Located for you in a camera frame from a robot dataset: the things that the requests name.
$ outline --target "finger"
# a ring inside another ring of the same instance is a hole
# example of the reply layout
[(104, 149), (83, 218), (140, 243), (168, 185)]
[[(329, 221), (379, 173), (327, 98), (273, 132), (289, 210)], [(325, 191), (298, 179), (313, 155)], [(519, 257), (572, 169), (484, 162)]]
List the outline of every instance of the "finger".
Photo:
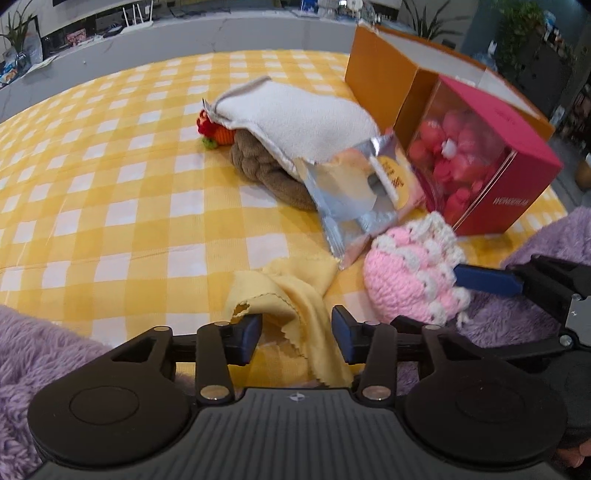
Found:
[(579, 452), (584, 457), (591, 457), (591, 440), (587, 440), (579, 446)]
[(560, 459), (569, 467), (577, 468), (581, 466), (585, 460), (584, 456), (580, 454), (579, 448), (559, 449), (556, 453)]

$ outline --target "brown knitted fabric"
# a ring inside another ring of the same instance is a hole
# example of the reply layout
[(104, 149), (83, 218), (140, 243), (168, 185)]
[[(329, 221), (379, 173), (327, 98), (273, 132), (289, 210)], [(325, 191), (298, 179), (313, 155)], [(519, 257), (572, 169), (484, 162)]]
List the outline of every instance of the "brown knitted fabric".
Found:
[(230, 158), (247, 179), (262, 183), (278, 199), (301, 210), (316, 210), (306, 187), (283, 170), (248, 130), (236, 131)]

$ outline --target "green leaves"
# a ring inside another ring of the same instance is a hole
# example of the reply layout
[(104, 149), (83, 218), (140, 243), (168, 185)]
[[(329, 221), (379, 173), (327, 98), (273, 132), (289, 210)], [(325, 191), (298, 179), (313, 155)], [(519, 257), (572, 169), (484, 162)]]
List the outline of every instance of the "green leaves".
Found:
[(428, 21), (427, 19), (427, 5), (423, 6), (423, 14), (420, 15), (414, 0), (402, 0), (402, 4), (410, 14), (411, 21), (413, 23), (413, 29), (417, 35), (421, 38), (426, 38), (427, 40), (435, 40), (441, 35), (462, 35), (461, 32), (456, 30), (446, 30), (443, 27), (449, 22), (470, 20), (470, 17), (467, 15), (459, 15), (457, 17), (451, 18), (439, 18), (439, 15), (443, 13), (451, 1), (452, 0), (446, 0), (443, 5), (437, 9), (431, 21)]
[(29, 0), (29, 2), (25, 5), (25, 8), (23, 8), (22, 11), (19, 11), (19, 5), (12, 17), (10, 16), (10, 13), (8, 13), (8, 33), (0, 34), (1, 37), (6, 38), (10, 42), (10, 44), (14, 47), (17, 53), (22, 51), (22, 47), (25, 43), (25, 37), (27, 36), (27, 32), (29, 29), (29, 23), (33, 20), (33, 14), (30, 14), (29, 16), (25, 17), (25, 12), (27, 11), (29, 5), (31, 5), (32, 1), (33, 0)]
[(544, 23), (544, 13), (532, 0), (495, 0), (493, 5), (503, 15), (496, 36), (496, 62), (504, 76), (512, 76), (521, 68), (519, 52), (536, 26)]

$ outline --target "orange crochet toy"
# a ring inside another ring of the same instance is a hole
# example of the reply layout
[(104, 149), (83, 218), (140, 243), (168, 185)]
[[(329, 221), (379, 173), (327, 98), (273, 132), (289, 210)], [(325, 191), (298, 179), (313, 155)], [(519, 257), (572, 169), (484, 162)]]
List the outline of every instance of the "orange crochet toy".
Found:
[(213, 123), (205, 110), (199, 112), (197, 131), (203, 135), (203, 143), (208, 149), (234, 144), (234, 130), (228, 130), (222, 125)]

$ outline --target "white towel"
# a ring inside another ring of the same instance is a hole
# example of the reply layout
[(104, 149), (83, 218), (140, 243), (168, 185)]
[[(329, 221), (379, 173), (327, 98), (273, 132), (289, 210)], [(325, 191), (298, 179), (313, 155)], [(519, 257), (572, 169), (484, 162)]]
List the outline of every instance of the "white towel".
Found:
[(374, 119), (357, 103), (306, 92), (267, 76), (228, 90), (212, 105), (204, 104), (213, 122), (249, 130), (298, 180), (294, 158), (324, 163), (379, 135)]

